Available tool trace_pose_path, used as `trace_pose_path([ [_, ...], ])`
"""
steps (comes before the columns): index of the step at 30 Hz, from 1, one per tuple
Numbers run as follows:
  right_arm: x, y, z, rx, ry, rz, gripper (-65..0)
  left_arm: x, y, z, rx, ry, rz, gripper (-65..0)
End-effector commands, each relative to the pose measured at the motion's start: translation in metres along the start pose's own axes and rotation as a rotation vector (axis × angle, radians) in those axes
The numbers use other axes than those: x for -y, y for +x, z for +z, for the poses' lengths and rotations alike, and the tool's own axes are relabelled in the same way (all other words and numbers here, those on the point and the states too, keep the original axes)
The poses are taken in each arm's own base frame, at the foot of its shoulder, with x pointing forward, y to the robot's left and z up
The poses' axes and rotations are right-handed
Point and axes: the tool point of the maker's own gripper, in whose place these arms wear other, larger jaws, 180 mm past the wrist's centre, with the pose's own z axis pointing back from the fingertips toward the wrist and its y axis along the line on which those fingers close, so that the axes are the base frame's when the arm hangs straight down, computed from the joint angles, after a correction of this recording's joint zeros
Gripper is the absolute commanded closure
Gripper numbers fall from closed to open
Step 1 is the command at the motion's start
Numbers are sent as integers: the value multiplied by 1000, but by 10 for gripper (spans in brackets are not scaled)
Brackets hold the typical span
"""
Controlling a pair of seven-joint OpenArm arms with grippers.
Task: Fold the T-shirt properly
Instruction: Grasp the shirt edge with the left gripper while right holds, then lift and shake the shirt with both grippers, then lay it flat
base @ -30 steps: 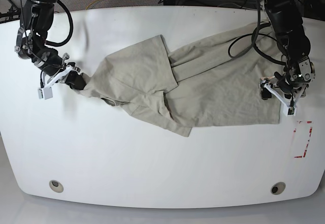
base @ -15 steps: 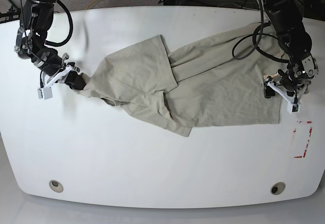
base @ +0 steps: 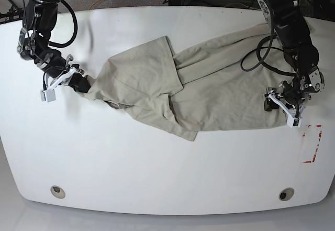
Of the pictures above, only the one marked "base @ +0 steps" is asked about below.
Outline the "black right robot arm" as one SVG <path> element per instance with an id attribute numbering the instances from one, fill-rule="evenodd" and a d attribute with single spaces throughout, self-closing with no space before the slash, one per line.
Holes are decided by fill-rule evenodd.
<path id="1" fill-rule="evenodd" d="M 58 17 L 58 5 L 63 4 L 70 12 L 74 31 L 68 42 L 56 43 L 50 40 Z M 71 74 L 61 83 L 76 92 L 86 93 L 90 89 L 87 77 L 78 64 L 69 65 L 71 57 L 63 58 L 59 48 L 66 48 L 76 39 L 78 23 L 75 12 L 65 0 L 29 0 L 24 4 L 23 27 L 20 31 L 17 52 L 24 60 L 32 60 L 34 64 L 52 78 L 60 78 Z"/>

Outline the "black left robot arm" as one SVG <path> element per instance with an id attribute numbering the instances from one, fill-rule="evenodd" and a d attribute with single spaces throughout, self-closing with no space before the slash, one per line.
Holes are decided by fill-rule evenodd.
<path id="1" fill-rule="evenodd" d="M 324 77 L 318 68 L 319 52 L 312 44 L 300 0 L 258 0 L 258 3 L 271 28 L 267 41 L 280 42 L 285 61 L 294 69 L 291 83 L 284 81 L 280 88 L 266 95 L 265 109 L 280 106 L 298 120 L 310 94 L 324 87 Z"/>

